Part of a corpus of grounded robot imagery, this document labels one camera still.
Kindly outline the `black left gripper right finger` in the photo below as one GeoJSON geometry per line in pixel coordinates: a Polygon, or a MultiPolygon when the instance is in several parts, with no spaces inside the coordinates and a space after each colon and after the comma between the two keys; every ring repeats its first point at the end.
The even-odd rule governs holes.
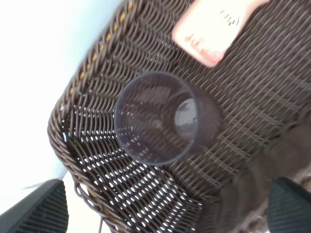
{"type": "Polygon", "coordinates": [[[310,233],[311,193],[288,178],[274,179],[268,199],[267,225],[271,233],[310,233]]]}

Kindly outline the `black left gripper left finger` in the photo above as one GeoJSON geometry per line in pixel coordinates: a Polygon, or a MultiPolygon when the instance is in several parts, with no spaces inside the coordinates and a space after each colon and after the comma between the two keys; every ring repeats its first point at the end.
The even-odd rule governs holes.
{"type": "Polygon", "coordinates": [[[0,215],[2,233],[65,233],[69,211],[62,180],[46,181],[0,215]]]}

